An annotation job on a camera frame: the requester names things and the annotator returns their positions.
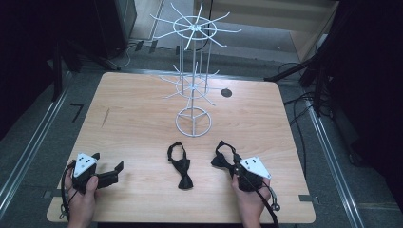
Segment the human hand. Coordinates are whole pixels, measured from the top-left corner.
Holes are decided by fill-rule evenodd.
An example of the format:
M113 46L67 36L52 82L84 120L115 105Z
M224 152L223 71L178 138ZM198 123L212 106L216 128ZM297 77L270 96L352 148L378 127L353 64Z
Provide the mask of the human hand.
M95 190L98 187L98 177L93 176L86 184L86 193L82 194L72 187L72 169L67 171L65 187L68 191L68 207L70 218L68 228L85 228L92 222L95 211Z
M270 180L263 179L263 182L270 186ZM263 212L264 204L260 196L256 192L244 192L238 188L238 177L234 175L232 178L232 188L238 199L238 209L240 210L240 218L245 228L257 228L260 226L260 215ZM260 188L261 195L269 200L271 194L269 189L264 185Z

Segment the white wire rack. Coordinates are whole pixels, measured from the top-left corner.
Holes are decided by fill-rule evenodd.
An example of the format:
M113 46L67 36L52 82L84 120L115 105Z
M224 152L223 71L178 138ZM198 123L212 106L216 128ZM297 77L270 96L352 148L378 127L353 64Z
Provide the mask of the white wire rack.
M169 96L166 96L165 98L170 98L175 95L181 95L187 99L186 108L181 110L177 115L176 126L178 127L179 131L181 131L186 136L199 137L210 130L212 120L206 110L194 106L194 100L204 98L211 105L215 105L206 97L206 95L210 89L223 89L208 86L208 78L219 73L219 70L217 70L212 75L209 75L211 45L212 43L214 43L220 47L226 47L225 45L222 45L220 42L215 40L214 36L218 32L240 32L240 30L226 30L217 28L215 22L218 22L221 19L227 17L229 15L229 12L222 17L214 20L201 17L202 2L197 16L184 16L174 7L172 3L171 7L180 15L180 17L176 21L168 21L151 15L155 20L172 24L173 28L173 31L161 36L154 36L154 39L161 39L171 34L177 34L180 37L179 68L177 68L177 66L175 65L173 66L179 74L178 80L172 81L171 79L167 79L166 77L161 76L162 80L175 85L176 92ZM185 73L183 60L184 52L186 50L189 50L189 46L192 42L193 70L191 73ZM207 60L205 60L206 69L205 73L202 73L203 48L207 44L208 54Z

